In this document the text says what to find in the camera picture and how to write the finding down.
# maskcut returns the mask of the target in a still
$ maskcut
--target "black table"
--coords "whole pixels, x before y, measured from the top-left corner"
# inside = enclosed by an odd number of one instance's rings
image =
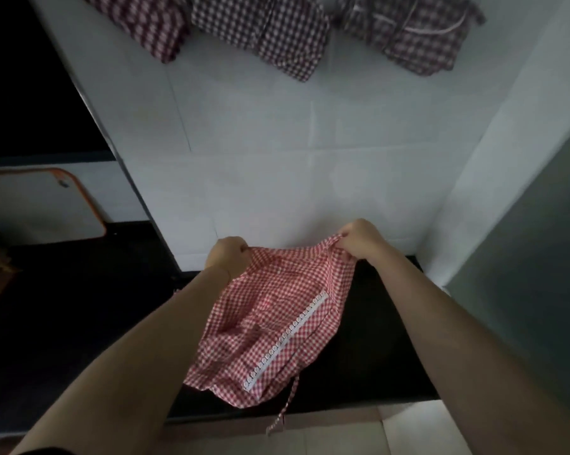
[[[114,230],[16,252],[26,269],[0,298],[0,434],[31,428],[89,362],[189,281],[151,231]],[[182,386],[168,422],[276,415],[288,395],[241,410]],[[377,273],[358,263],[338,333],[301,373],[288,412],[435,398]]]

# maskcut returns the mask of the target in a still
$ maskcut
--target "purple plaid fabric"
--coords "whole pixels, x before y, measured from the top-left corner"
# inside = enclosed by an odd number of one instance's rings
[[[471,21],[486,21],[471,0],[337,0],[337,6],[343,31],[423,76],[453,69]]]
[[[299,81],[314,72],[330,31],[317,0],[194,0],[192,23]]]
[[[175,59],[190,27],[184,0],[85,0],[164,64]]]

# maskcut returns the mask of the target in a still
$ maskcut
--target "white piping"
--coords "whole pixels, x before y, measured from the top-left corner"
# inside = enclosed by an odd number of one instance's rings
[[[356,11],[358,13],[365,13],[365,10],[361,6],[358,6],[358,5],[354,5],[354,7],[352,8],[352,11]],[[395,21],[393,21],[392,19],[389,19],[385,15],[373,13],[372,16],[375,17],[376,19],[380,19],[380,21],[387,22],[391,25],[396,25]],[[466,11],[464,11],[462,18],[458,22],[456,22],[455,24],[449,26],[448,28],[444,28],[442,30],[428,30],[426,28],[413,28],[413,27],[405,27],[405,28],[403,28],[403,30],[408,31],[410,33],[418,33],[420,35],[444,35],[446,33],[449,33],[451,31],[455,30],[460,25],[462,25],[462,23],[464,22],[465,19],[466,19]]]
[[[314,298],[314,300],[312,300],[311,304],[308,305],[308,308],[306,308],[304,312],[300,314],[294,322],[291,323],[287,330],[281,335],[281,338],[258,362],[255,369],[253,369],[253,372],[247,376],[247,379],[243,383],[243,388],[246,391],[250,391],[253,388],[253,385],[255,385],[255,383],[259,380],[259,377],[261,377],[262,374],[266,372],[266,369],[274,360],[274,358],[277,357],[282,349],[285,348],[285,345],[289,343],[289,339],[295,335],[295,333],[304,325],[306,321],[308,321],[312,313],[314,313],[327,298],[329,298],[329,295],[323,290]]]

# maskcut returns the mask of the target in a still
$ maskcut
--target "person's right arm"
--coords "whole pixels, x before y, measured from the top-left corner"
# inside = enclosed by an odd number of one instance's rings
[[[376,268],[474,454],[570,455],[570,413],[475,318],[359,219],[338,243]]]

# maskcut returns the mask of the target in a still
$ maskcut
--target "cutting board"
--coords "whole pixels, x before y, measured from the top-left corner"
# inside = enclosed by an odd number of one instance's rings
[[[98,238],[106,227],[77,178],[58,168],[0,171],[0,234],[12,246]]]

